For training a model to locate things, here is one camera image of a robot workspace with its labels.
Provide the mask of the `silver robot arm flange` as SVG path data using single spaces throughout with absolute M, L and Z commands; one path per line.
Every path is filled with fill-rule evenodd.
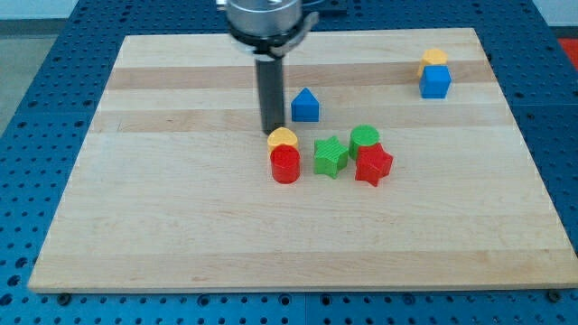
M 260 61 L 281 60 L 320 20 L 301 0 L 227 0 L 223 7 L 233 43 Z

